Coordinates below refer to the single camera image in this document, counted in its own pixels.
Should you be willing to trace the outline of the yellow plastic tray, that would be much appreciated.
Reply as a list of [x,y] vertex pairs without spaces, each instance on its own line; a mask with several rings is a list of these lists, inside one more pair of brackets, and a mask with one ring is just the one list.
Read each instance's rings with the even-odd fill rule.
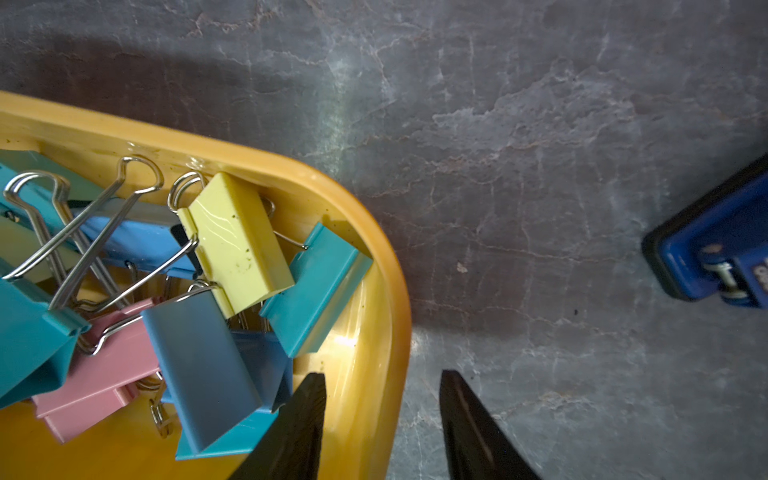
[[[350,192],[278,154],[10,92],[1,96],[1,146],[39,152],[103,187],[127,155],[152,160],[167,181],[189,170],[224,171],[275,202],[277,231],[302,239],[323,223],[368,255],[372,266],[321,349],[298,358],[294,372],[326,379],[320,477],[385,477],[407,376],[411,309],[387,236]],[[63,445],[31,404],[1,413],[5,479],[224,479],[240,464],[237,456],[179,461],[177,445],[176,436],[158,435],[141,400]]]

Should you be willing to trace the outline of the blue binder clip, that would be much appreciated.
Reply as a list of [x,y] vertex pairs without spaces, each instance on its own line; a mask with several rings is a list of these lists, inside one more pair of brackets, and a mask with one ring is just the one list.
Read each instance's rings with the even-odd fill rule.
[[[131,162],[139,162],[150,168],[154,172],[155,182],[134,191],[125,200],[114,200],[112,195],[125,182],[127,165]],[[89,270],[101,282],[109,298],[100,303],[78,300],[74,306],[94,314],[111,307],[127,306],[127,298],[158,274],[176,276],[182,271],[186,279],[194,278],[198,270],[191,257],[198,245],[197,237],[191,236],[187,241],[181,241],[179,238],[183,235],[183,228],[170,210],[139,201],[141,196],[158,191],[163,185],[163,174],[154,162],[141,156],[123,157],[117,162],[117,177],[113,183],[88,203],[79,215],[74,216],[68,204],[69,183],[55,177],[52,203],[63,222],[63,228],[55,236],[45,237],[45,242],[38,250],[3,278],[16,281],[40,262],[48,258],[54,260],[57,248],[67,240],[73,241],[81,257],[72,270],[64,275],[58,293],[49,305],[51,310],[65,306]],[[119,292],[103,265],[100,257],[103,252],[109,258],[118,257],[126,264],[136,266],[140,271],[145,271],[147,276]]]
[[150,338],[182,423],[199,437],[272,405],[288,366],[279,344],[260,332],[152,328]]
[[220,286],[198,280],[186,293],[131,314],[78,349],[95,356],[107,340],[142,322],[192,453],[199,454],[263,405],[215,299]]

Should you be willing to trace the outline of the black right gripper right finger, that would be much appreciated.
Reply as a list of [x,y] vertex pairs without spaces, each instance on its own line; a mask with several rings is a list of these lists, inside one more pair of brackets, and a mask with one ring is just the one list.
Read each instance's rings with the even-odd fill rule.
[[441,373],[439,402],[452,479],[540,479],[458,371]]

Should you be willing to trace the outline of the pink binder clip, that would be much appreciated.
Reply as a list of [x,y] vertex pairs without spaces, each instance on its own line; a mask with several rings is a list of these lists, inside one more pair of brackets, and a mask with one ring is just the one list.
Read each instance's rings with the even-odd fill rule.
[[36,417],[66,443],[128,405],[138,396],[135,383],[158,371],[149,335],[138,319],[107,338],[96,354],[75,352],[63,386],[32,397]]

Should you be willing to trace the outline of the teal binder clip bottom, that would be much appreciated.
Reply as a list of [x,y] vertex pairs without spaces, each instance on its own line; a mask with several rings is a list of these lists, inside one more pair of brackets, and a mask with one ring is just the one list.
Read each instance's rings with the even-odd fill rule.
[[258,409],[199,453],[194,453],[185,434],[179,440],[177,461],[251,453],[278,418],[279,412]]

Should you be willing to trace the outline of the yellow binder clip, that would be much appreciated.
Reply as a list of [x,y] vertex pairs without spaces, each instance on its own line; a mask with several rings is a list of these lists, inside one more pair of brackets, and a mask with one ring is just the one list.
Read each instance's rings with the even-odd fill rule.
[[[181,224],[181,241],[197,237],[191,260],[198,274],[192,279],[220,286],[214,296],[225,317],[295,284],[270,222],[271,208],[255,185],[223,172],[206,179],[189,171],[174,181],[161,207]],[[103,255],[109,264],[126,264]]]
[[[1,258],[11,267],[22,263],[38,248],[39,241],[32,230],[5,216],[1,217]],[[64,267],[67,270],[74,267],[80,258],[78,252],[69,249],[67,246],[58,247],[57,252],[61,256]],[[52,277],[53,273],[47,260],[43,260],[24,276],[25,279],[33,283],[39,283]]]

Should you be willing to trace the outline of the teal binder clip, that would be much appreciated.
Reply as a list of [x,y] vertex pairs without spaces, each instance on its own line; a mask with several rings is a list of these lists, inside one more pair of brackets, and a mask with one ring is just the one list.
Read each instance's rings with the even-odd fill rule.
[[260,316],[290,358],[316,353],[372,266],[372,259],[318,222],[290,262],[295,284]]
[[[102,193],[99,185],[42,154],[20,150],[1,151],[1,190],[18,174],[31,170],[54,173],[65,178],[70,183],[68,200],[71,203],[88,204]],[[50,234],[54,235],[63,228],[63,223],[51,202],[52,192],[51,180],[34,179],[22,187],[20,197],[39,210]],[[22,229],[33,234],[32,225],[24,210],[1,196],[1,239],[19,236]]]
[[[21,204],[35,229],[37,242],[44,246],[52,237],[37,207],[20,198],[18,190],[36,178],[53,182],[51,202],[63,210],[69,183],[59,175],[32,170],[20,173],[3,192],[12,202]],[[45,260],[53,278],[61,286],[66,267],[57,247],[48,248],[35,266]],[[1,258],[1,409],[34,395],[60,388],[67,377],[78,337],[90,329],[90,323],[67,307],[50,309],[52,300],[35,283],[11,276],[11,269]]]
[[185,434],[179,440],[177,461],[251,453],[278,418],[279,412],[258,409],[199,453],[194,453]]

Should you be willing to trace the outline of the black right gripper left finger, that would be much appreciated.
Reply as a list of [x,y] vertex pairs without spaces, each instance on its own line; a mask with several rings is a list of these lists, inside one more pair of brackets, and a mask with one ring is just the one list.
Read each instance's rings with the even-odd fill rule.
[[327,393],[325,375],[308,374],[232,479],[316,479]]

